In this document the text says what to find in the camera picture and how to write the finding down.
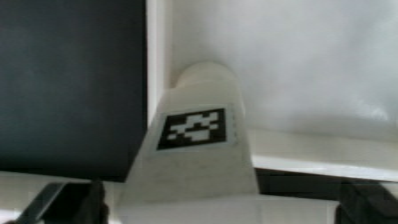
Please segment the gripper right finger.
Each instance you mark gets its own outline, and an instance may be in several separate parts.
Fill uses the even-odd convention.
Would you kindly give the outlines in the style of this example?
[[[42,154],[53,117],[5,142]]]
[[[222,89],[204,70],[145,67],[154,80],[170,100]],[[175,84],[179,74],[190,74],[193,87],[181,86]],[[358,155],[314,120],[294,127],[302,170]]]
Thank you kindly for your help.
[[[398,198],[373,182],[344,182],[339,187],[334,224],[398,224]]]

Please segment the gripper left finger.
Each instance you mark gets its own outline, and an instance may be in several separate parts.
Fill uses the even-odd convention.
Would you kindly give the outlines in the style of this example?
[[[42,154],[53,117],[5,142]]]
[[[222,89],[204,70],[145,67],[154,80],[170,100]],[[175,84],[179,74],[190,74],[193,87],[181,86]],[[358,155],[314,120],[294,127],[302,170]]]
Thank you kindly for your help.
[[[53,182],[44,186],[14,224],[108,224],[108,213],[103,182]]]

